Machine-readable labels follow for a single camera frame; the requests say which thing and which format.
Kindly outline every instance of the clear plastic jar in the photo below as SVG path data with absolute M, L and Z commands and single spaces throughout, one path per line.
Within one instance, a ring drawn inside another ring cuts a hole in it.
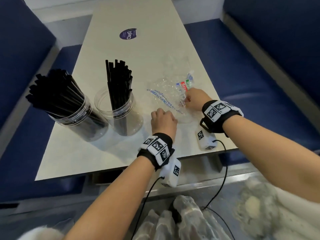
M 94 105 L 119 135 L 131 136 L 143 125 L 143 117 L 138 113 L 132 92 L 125 105 L 112 110 L 108 87 L 103 87 L 96 94 Z
M 89 98 L 85 95 L 82 106 L 74 114 L 55 119 L 58 124 L 70 128 L 85 141 L 96 141 L 107 131 L 108 122 L 101 114 L 92 108 Z

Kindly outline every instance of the round sticker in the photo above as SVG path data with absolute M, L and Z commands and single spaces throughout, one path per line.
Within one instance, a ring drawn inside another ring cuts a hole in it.
M 131 40 L 137 37 L 136 28 L 129 28 L 120 33 L 120 38 L 123 40 Z

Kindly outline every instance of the white sensor device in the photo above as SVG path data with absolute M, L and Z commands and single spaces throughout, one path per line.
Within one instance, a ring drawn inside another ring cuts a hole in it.
M 210 151 L 214 149 L 218 144 L 217 141 L 212 142 L 216 140 L 216 136 L 214 135 L 214 133 L 207 132 L 200 125 L 195 131 L 195 136 L 197 138 L 198 145 L 201 150 Z
M 164 177 L 161 184 L 166 187 L 177 187 L 180 170 L 181 162 L 174 156 L 171 156 L 169 163 L 161 168 L 159 177 Z

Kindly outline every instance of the person's right arm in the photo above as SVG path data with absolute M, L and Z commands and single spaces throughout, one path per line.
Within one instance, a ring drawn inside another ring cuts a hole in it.
M 201 111 L 212 99 L 201 89 L 186 93 L 186 106 Z M 274 186 L 320 203 L 320 157 L 305 147 L 239 115 L 227 119 L 223 130 L 246 158 Z

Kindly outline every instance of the tabletop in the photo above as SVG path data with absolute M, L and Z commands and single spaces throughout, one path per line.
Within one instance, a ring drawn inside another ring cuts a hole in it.
M 136 37 L 122 39 L 127 29 Z M 54 125 L 36 180 L 126 167 L 136 158 L 138 148 L 151 134 L 150 84 L 164 74 L 164 57 L 184 54 L 194 70 L 194 86 L 218 100 L 206 70 L 171 0 L 103 0 L 95 9 L 72 76 L 94 103 L 95 94 L 107 84 L 105 60 L 124 60 L 132 70 L 132 92 L 142 108 L 144 124 L 133 136 L 118 135 L 111 126 L 95 142 L 86 142 L 70 129 Z M 199 149 L 195 130 L 199 120 L 179 123 L 174 143 L 175 156 L 208 153 Z M 227 150 L 236 146 L 224 134 L 216 134 Z M 212 151 L 223 151 L 218 146 Z

